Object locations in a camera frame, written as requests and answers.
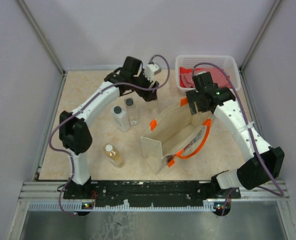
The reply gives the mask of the clear bottle black cap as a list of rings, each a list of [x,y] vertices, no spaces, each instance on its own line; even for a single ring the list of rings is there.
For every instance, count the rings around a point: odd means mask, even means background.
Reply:
[[[128,114],[129,123],[131,126],[139,123],[138,112],[133,98],[129,97],[124,100],[126,111]]]

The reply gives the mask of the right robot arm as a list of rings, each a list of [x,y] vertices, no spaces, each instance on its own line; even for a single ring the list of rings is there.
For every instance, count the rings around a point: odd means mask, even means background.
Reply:
[[[228,87],[219,87],[209,72],[192,77],[195,89],[186,92],[190,112],[211,112],[230,131],[245,163],[234,170],[221,172],[211,178],[211,192],[222,198],[230,188],[252,190],[270,180],[281,171],[285,153],[281,147],[272,147],[245,120],[244,109]]]

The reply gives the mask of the beige round bottle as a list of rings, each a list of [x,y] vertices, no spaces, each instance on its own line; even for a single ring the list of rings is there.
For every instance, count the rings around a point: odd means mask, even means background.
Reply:
[[[152,118],[157,117],[162,112],[158,99],[151,101],[149,103],[149,108],[150,108],[150,114],[151,114]]]

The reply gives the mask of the canvas bag orange handles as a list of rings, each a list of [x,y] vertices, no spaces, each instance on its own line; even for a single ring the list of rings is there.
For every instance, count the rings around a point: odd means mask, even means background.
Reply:
[[[163,177],[201,150],[213,119],[209,112],[192,115],[183,98],[150,122],[141,137],[141,146],[144,159],[157,177]]]

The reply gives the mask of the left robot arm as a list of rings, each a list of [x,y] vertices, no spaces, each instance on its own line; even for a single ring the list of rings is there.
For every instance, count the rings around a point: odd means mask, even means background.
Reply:
[[[87,151],[93,138],[90,126],[98,115],[126,91],[135,91],[146,102],[157,98],[159,86],[153,81],[161,67],[150,61],[141,68],[141,60],[128,56],[122,67],[109,73],[99,89],[82,105],[72,112],[63,111],[59,116],[59,139],[71,160],[71,180],[66,193],[86,198],[91,195],[91,176],[88,171]]]

